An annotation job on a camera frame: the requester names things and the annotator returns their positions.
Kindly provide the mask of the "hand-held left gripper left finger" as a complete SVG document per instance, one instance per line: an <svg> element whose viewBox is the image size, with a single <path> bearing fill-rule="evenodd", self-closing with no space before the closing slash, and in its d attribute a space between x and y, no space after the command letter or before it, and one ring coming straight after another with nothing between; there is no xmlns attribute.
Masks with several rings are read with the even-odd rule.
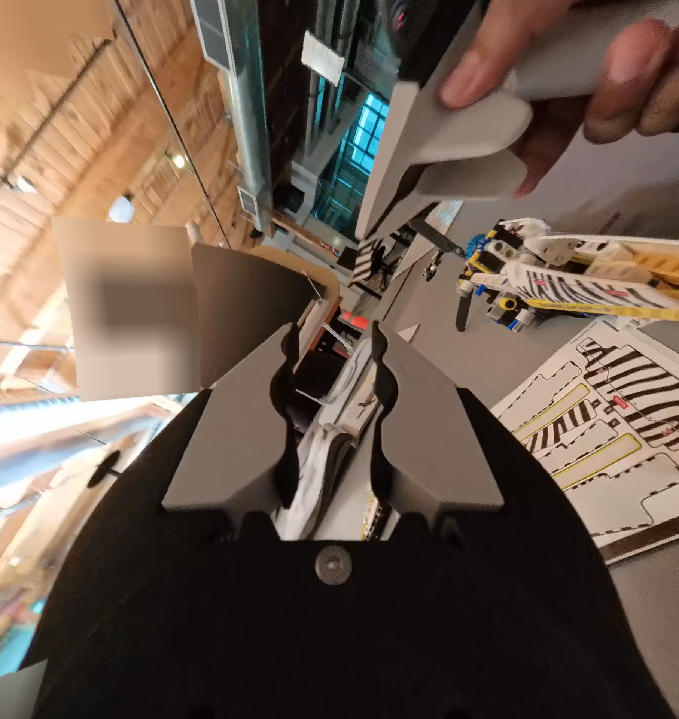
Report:
<svg viewBox="0 0 679 719"><path fill-rule="evenodd" d="M236 531L247 513L290 508L299 486L288 412L298 360L299 328L285 324L214 384L165 510L218 510Z"/></svg>

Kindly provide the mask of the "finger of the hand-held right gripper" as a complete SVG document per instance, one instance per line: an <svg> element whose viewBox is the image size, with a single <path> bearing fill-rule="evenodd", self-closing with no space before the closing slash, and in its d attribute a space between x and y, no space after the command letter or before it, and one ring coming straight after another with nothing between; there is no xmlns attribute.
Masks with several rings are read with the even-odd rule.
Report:
<svg viewBox="0 0 679 719"><path fill-rule="evenodd" d="M530 125L531 105L502 88L461 111L444 107L439 87L452 69L442 61L423 88L400 80L398 70L359 211L356 237L386 237L393 233L373 231L373 223L411 166L512 153L511 146Z"/></svg>
<svg viewBox="0 0 679 719"><path fill-rule="evenodd" d="M373 223L373 231L396 231L441 202L510 196L526 174L526 164L512 152L411 166Z"/></svg>

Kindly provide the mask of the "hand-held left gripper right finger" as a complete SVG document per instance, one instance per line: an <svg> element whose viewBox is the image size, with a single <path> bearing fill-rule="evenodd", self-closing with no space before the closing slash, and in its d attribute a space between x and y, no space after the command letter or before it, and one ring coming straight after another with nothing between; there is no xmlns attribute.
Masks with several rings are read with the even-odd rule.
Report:
<svg viewBox="0 0 679 719"><path fill-rule="evenodd" d="M454 382L378 321L371 340L380 405L371 448L375 497L400 515L420 514L430 528L454 511L503 508Z"/></svg>

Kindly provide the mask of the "zebra sticker sheet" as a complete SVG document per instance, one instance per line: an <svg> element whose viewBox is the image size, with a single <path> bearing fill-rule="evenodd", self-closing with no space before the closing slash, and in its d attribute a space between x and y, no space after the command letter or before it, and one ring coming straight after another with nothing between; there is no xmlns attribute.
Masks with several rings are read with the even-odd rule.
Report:
<svg viewBox="0 0 679 719"><path fill-rule="evenodd" d="M606 564L679 540L679 339L595 319L491 409Z"/></svg>

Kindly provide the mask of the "lego instruction booklet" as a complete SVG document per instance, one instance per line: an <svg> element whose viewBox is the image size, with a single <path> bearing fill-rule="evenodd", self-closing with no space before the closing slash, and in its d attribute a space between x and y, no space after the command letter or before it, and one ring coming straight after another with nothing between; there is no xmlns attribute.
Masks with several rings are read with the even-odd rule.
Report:
<svg viewBox="0 0 679 719"><path fill-rule="evenodd" d="M346 467L378 408L372 341L363 339L344 362L308 353L296 373L290 407L296 431L299 485L275 529L285 541L311 539L326 514Z"/></svg>

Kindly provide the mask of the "zebra striped lego helicopter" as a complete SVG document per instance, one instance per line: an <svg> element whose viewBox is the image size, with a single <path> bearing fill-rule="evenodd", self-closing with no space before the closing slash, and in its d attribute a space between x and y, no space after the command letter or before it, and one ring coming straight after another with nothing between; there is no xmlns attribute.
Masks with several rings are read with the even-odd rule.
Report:
<svg viewBox="0 0 679 719"><path fill-rule="evenodd" d="M462 250L458 332L480 297L486 316L516 334L551 316L679 322L678 239L554 234L522 218L498 221Z"/></svg>

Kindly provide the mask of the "person's right hand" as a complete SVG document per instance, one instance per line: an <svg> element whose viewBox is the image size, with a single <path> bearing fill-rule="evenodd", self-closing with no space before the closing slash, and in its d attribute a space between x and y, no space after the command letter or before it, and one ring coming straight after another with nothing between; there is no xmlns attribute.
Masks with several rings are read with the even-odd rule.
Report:
<svg viewBox="0 0 679 719"><path fill-rule="evenodd" d="M506 77L539 37L573 6L606 1L492 1L472 44L447 77L440 97L449 109L471 106ZM644 137L679 131L679 26L657 19L625 27L608 48L592 95L533 104L533 119L514 144L526 166L514 193L532 193L569 147L578 130L594 145L633 131Z"/></svg>

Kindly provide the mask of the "large printed cardboard sheet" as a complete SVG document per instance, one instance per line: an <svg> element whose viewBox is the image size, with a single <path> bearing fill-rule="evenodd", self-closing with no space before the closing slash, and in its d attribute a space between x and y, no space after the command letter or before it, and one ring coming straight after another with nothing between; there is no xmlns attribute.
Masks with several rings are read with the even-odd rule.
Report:
<svg viewBox="0 0 679 719"><path fill-rule="evenodd" d="M430 255L428 265L438 250L444 257L464 256L462 248L449 237L449 230L462 207L462 201L443 201L422 211L407 223L412 241L400 262L396 275L408 273L422 259Z"/></svg>

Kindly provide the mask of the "hanging white paper sign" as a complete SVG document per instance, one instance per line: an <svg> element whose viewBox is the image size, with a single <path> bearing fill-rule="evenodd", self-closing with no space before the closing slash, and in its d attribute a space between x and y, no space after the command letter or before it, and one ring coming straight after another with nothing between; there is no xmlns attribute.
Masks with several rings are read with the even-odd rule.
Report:
<svg viewBox="0 0 679 719"><path fill-rule="evenodd" d="M304 32L301 62L331 85L339 86L344 71L344 56L337 54L308 30Z"/></svg>

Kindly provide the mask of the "black pole with round disc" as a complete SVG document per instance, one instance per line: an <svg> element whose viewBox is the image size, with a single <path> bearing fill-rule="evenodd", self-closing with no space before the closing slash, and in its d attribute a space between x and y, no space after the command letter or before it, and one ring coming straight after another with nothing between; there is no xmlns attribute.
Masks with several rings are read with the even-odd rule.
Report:
<svg viewBox="0 0 679 719"><path fill-rule="evenodd" d="M94 470L91 478L88 480L86 484L86 488L88 490L91 490L98 485L101 484L106 478L110 477L112 479L116 479L121 475L121 470L119 470L118 462L121 459L122 453L119 450L115 450L108 454L102 461L99 463Z"/></svg>

